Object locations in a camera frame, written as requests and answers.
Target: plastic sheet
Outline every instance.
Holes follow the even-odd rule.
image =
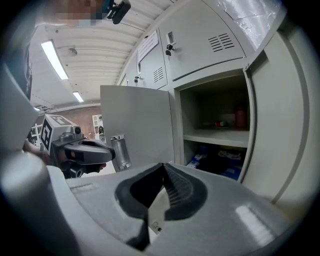
[[[280,0],[212,0],[243,30],[256,50],[280,9]]]

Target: fluorescent light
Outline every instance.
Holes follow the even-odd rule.
[[[68,76],[58,58],[54,43],[52,41],[47,41],[42,43],[41,46],[52,67],[54,68],[58,76],[61,78],[61,80],[68,79]]]
[[[74,95],[74,97],[76,97],[76,99],[77,99],[79,102],[84,102],[84,100],[81,98],[79,92],[74,91],[74,92],[73,92],[73,95]]]

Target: open locker door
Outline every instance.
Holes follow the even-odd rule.
[[[243,69],[252,132],[242,184],[273,203],[297,171],[309,125],[304,71],[281,23]]]
[[[101,112],[106,142],[124,137],[126,154],[136,168],[150,163],[174,161],[174,143],[167,91],[103,85],[100,88]],[[116,171],[119,162],[113,160]]]

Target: person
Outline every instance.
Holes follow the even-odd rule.
[[[108,12],[110,0],[42,0],[33,1],[18,15],[18,18],[8,28],[7,45],[3,59],[15,81],[26,97],[31,99],[32,69],[29,59],[31,39],[38,26],[43,24],[54,26],[78,26],[81,21],[101,19]],[[45,164],[50,164],[50,157],[40,148],[26,141],[23,150],[40,157]],[[67,161],[64,150],[59,153],[61,163]]]

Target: locker door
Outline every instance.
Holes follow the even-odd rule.
[[[304,152],[308,90],[295,51],[281,32],[275,32],[256,54],[244,69],[251,92],[250,130],[254,136],[249,139],[250,161],[242,184],[275,203],[295,175]]]
[[[168,91],[103,85],[100,94],[105,139],[125,136],[129,168],[174,161]]]
[[[159,27],[165,54],[175,47],[169,59],[172,80],[214,64],[246,57],[225,22],[205,3],[186,3]]]
[[[135,77],[137,76],[137,73],[137,55],[135,54],[129,62],[128,68],[125,73],[128,86],[136,86]]]
[[[139,87],[159,89],[168,84],[159,29],[156,32],[157,46],[138,63],[138,70],[141,71],[141,79],[138,80]]]

